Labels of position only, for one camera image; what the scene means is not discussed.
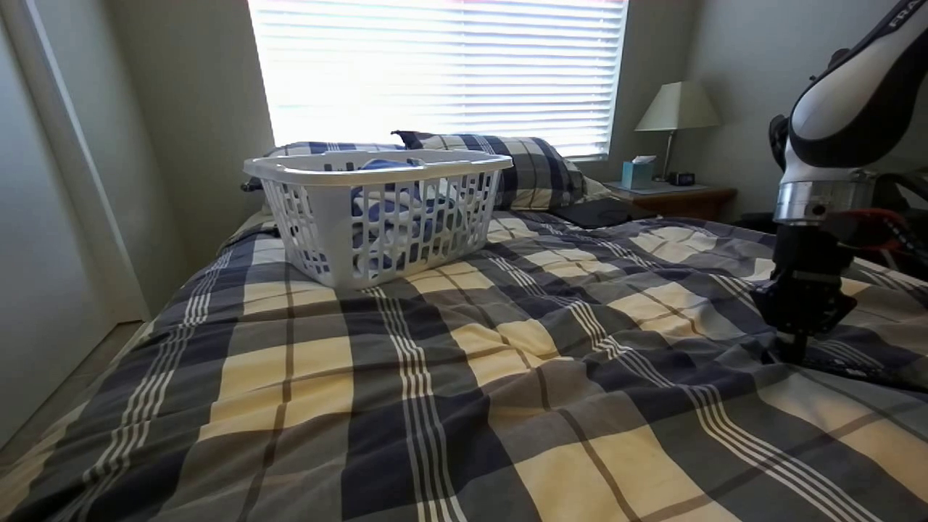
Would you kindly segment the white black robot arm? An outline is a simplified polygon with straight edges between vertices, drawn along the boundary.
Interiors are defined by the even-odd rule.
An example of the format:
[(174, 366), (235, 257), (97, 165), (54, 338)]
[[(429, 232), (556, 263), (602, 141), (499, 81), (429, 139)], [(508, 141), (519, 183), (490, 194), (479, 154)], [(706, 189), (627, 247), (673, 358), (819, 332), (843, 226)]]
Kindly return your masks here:
[(769, 125), (783, 167), (773, 273), (751, 290), (759, 316), (798, 361), (806, 338), (828, 332), (856, 302), (840, 293), (851, 260), (840, 223), (873, 213), (873, 163), (905, 136), (928, 68), (928, 2), (899, 0), (856, 47), (835, 51), (785, 116)]

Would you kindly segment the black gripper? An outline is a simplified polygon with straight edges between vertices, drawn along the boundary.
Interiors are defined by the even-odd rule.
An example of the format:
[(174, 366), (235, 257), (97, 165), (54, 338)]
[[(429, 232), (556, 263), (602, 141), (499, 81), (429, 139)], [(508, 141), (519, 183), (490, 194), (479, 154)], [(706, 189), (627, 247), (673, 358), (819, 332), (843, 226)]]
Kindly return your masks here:
[(783, 331), (773, 337), (783, 361), (802, 361), (809, 337), (833, 331), (856, 308), (856, 299), (840, 293), (850, 260), (851, 254), (817, 226), (776, 229), (773, 273), (751, 299), (759, 316)]

